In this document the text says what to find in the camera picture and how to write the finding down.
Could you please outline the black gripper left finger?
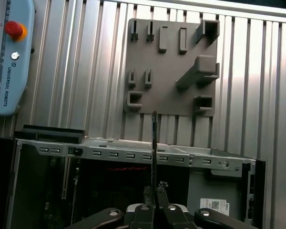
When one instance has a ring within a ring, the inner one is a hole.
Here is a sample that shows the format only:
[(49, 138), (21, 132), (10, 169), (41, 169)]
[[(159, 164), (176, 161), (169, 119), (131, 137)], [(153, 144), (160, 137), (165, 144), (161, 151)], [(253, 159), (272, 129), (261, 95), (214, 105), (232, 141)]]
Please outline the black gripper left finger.
[(145, 203), (134, 204), (134, 211), (123, 213), (117, 208), (106, 208), (72, 225), (71, 229), (152, 229), (154, 228), (155, 200), (151, 186), (144, 188)]

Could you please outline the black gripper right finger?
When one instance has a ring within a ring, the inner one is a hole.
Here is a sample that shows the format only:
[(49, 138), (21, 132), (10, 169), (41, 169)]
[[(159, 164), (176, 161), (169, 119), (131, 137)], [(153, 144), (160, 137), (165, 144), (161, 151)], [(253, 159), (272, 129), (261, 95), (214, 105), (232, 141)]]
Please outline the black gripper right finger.
[(253, 229), (246, 224), (223, 213), (209, 208), (198, 209), (193, 215), (176, 204), (170, 204), (166, 194), (166, 182), (156, 188), (156, 204), (160, 209), (160, 225), (169, 229)]

